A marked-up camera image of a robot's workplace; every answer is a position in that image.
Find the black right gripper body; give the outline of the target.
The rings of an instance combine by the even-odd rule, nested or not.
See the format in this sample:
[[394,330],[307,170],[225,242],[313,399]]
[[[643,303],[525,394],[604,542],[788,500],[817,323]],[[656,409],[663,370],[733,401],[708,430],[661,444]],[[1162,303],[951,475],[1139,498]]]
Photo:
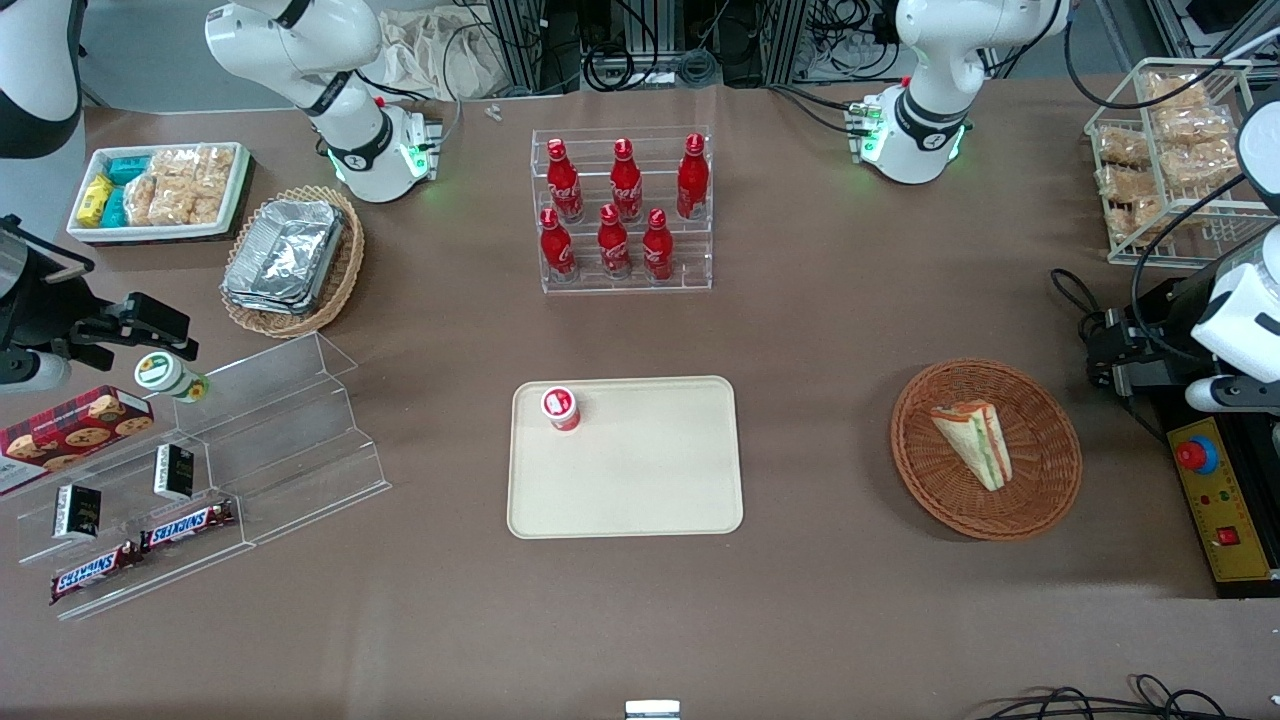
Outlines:
[[111,304],[84,279],[95,261],[22,228],[3,229],[3,351],[122,338]]

